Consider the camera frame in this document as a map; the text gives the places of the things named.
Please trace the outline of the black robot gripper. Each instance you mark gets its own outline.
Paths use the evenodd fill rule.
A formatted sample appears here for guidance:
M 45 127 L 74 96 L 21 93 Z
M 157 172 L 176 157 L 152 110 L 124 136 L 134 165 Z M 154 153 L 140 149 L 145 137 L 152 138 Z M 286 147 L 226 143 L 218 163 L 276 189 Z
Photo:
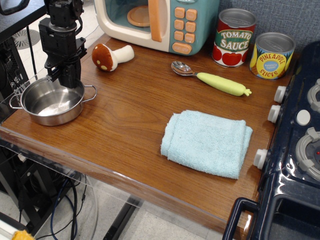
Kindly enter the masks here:
M 61 86 L 74 89 L 81 78 L 81 60 L 87 54 L 86 39 L 77 38 L 82 28 L 76 22 L 67 27 L 51 23 L 44 18 L 38 24 L 42 50 L 47 54 L 44 67 L 46 78 L 59 80 Z

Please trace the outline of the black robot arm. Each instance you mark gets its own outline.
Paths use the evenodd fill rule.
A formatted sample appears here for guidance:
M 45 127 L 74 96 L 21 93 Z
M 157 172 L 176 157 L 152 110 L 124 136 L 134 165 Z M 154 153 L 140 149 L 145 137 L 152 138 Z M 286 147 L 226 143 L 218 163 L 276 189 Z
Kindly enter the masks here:
M 81 80 L 81 58 L 87 54 L 82 31 L 81 0 L 45 0 L 46 14 L 38 24 L 42 50 L 47 54 L 47 78 L 73 89 Z

